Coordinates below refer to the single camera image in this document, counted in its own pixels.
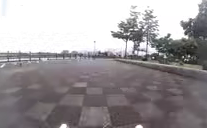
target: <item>checkered pavement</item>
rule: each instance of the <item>checkered pavement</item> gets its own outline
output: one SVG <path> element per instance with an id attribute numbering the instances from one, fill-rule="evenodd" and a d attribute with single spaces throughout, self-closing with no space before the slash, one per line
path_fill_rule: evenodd
<path id="1" fill-rule="evenodd" d="M 171 103 L 174 100 L 164 100 L 172 96 L 182 103 L 181 89 L 164 94 L 160 82 L 121 83 L 113 77 L 107 81 L 107 75 L 115 75 L 107 71 L 68 77 L 64 84 L 27 82 L 1 90 L 0 128 L 58 128 L 62 123 L 72 128 L 131 128 L 136 124 L 154 128 L 165 123 L 168 112 L 181 107 Z"/>

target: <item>pole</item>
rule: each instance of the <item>pole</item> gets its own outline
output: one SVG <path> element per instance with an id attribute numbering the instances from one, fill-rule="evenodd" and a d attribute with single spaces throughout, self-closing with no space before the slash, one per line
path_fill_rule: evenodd
<path id="1" fill-rule="evenodd" d="M 95 57 L 95 51 L 96 50 L 96 41 L 94 41 L 94 57 Z"/>

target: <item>curb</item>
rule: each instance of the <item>curb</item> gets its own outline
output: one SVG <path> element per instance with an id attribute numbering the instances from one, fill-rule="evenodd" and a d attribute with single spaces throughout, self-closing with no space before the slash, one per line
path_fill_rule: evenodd
<path id="1" fill-rule="evenodd" d="M 115 61 L 127 63 L 127 64 L 133 64 L 138 65 L 146 68 L 151 68 L 155 70 L 160 70 L 163 72 L 168 72 L 184 77 L 191 77 L 197 80 L 205 81 L 207 82 L 207 71 L 204 70 L 198 70 L 198 69 L 192 69 L 192 68 L 186 68 L 186 67 L 178 67 L 173 65 L 164 65 L 164 64 L 155 64 L 150 62 L 144 62 L 144 61 L 137 61 L 137 60 L 127 60 L 127 59 L 114 59 Z"/>

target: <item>tree trunk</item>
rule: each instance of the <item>tree trunk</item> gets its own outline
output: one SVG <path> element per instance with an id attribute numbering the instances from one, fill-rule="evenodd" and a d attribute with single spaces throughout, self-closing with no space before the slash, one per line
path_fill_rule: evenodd
<path id="1" fill-rule="evenodd" d="M 125 47 L 125 58 L 127 58 L 127 43 L 128 43 L 128 40 L 126 40 L 126 47 Z"/>
<path id="2" fill-rule="evenodd" d="M 147 30 L 146 58 L 148 58 L 149 31 Z"/>

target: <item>paving tile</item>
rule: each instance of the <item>paving tile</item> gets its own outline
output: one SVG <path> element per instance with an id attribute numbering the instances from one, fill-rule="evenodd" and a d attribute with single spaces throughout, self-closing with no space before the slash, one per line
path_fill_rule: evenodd
<path id="1" fill-rule="evenodd" d="M 40 89 L 41 85 L 40 84 L 32 84 L 27 87 L 28 89 Z"/>
<path id="2" fill-rule="evenodd" d="M 81 110 L 82 108 L 77 106 L 56 106 L 46 122 L 51 128 L 59 128 L 63 123 L 69 124 L 69 126 L 78 126 Z"/>
<path id="3" fill-rule="evenodd" d="M 20 115 L 12 110 L 0 109 L 0 128 L 8 128 L 9 125 L 17 122 Z"/>
<path id="4" fill-rule="evenodd" d="M 80 127 L 104 127 L 111 124 L 107 107 L 83 107 L 80 117 Z"/>
<path id="5" fill-rule="evenodd" d="M 89 107 L 107 106 L 106 97 L 104 95 L 86 95 L 84 97 L 84 106 L 89 106 Z"/>
<path id="6" fill-rule="evenodd" d="M 55 106 L 56 104 L 38 102 L 31 109 L 29 109 L 25 115 L 31 117 L 32 119 L 44 121 Z"/>
<path id="7" fill-rule="evenodd" d="M 15 97 L 15 96 L 8 96 L 3 97 L 0 100 L 0 107 L 11 107 L 13 106 L 21 97 Z"/>
<path id="8" fill-rule="evenodd" d="M 73 85 L 73 87 L 87 87 L 87 82 L 78 82 Z"/>
<path id="9" fill-rule="evenodd" d="M 169 88 L 169 89 L 167 89 L 167 91 L 173 95 L 182 95 L 183 94 L 183 91 L 181 89 L 177 89 L 177 88 Z"/>
<path id="10" fill-rule="evenodd" d="M 103 88 L 104 94 L 122 94 L 119 88 Z"/>
<path id="11" fill-rule="evenodd" d="M 21 89 L 20 87 L 9 88 L 9 89 L 4 90 L 3 93 L 11 94 L 11 93 L 15 93 L 19 91 L 20 89 Z"/>
<path id="12" fill-rule="evenodd" d="M 55 92 L 65 94 L 68 92 L 69 87 L 57 86 L 54 87 Z"/>
<path id="13" fill-rule="evenodd" d="M 132 107 L 113 106 L 109 107 L 108 110 L 114 127 L 141 124 L 139 113 L 135 112 Z"/>
<path id="14" fill-rule="evenodd" d="M 131 104 L 150 101 L 148 98 L 146 98 L 145 96 L 139 93 L 129 93 L 126 94 L 125 96 Z"/>
<path id="15" fill-rule="evenodd" d="M 124 93 L 137 93 L 135 88 L 120 88 Z"/>
<path id="16" fill-rule="evenodd" d="M 144 92 L 143 96 L 151 101 L 156 101 L 162 98 L 162 95 L 159 92 Z"/>
<path id="17" fill-rule="evenodd" d="M 127 106 L 128 100 L 124 95 L 107 95 L 108 106 Z"/>
<path id="18" fill-rule="evenodd" d="M 38 101 L 37 100 L 33 100 L 33 99 L 26 99 L 24 97 L 22 97 L 20 100 L 18 100 L 15 103 L 15 109 L 21 113 L 26 112 L 27 110 L 29 110 L 31 107 L 33 107 Z"/>
<path id="19" fill-rule="evenodd" d="M 29 117 L 21 117 L 6 128 L 49 128 L 49 126 L 44 121 L 31 119 Z"/>
<path id="20" fill-rule="evenodd" d="M 151 91 L 157 91 L 158 90 L 158 87 L 157 86 L 154 86 L 154 85 L 149 85 L 146 87 L 148 90 L 151 90 Z"/>
<path id="21" fill-rule="evenodd" d="M 68 91 L 68 94 L 86 94 L 86 87 L 73 87 L 73 88 L 70 88 L 69 91 Z"/>
<path id="22" fill-rule="evenodd" d="M 64 94 L 60 93 L 46 93 L 39 101 L 43 103 L 58 103 L 61 98 L 63 98 Z"/>
<path id="23" fill-rule="evenodd" d="M 99 95 L 102 93 L 103 93 L 102 88 L 87 88 L 88 95 Z"/>
<path id="24" fill-rule="evenodd" d="M 83 100 L 84 100 L 83 95 L 66 95 L 60 101 L 60 105 L 82 106 Z"/>
<path id="25" fill-rule="evenodd" d="M 144 120 L 163 118 L 163 111 L 151 102 L 134 104 L 133 107 Z"/>

